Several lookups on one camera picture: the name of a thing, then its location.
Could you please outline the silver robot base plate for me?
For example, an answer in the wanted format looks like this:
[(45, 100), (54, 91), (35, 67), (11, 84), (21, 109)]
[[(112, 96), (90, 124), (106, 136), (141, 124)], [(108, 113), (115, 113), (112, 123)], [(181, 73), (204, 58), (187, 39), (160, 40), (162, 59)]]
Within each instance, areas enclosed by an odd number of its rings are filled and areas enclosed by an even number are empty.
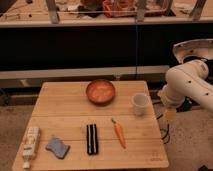
[(193, 39), (183, 41), (174, 44), (172, 52), (180, 64), (190, 56), (213, 60), (213, 39)]

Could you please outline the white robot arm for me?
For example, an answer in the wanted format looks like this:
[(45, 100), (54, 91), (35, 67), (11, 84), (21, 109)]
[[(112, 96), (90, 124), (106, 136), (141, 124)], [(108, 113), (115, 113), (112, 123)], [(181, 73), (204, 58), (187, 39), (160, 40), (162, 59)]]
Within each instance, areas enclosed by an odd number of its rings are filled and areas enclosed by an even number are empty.
[(166, 84), (158, 91), (158, 96), (165, 107), (167, 121), (174, 118), (186, 97), (213, 114), (213, 85), (205, 81), (208, 74), (208, 65), (202, 60), (192, 60), (166, 72)]

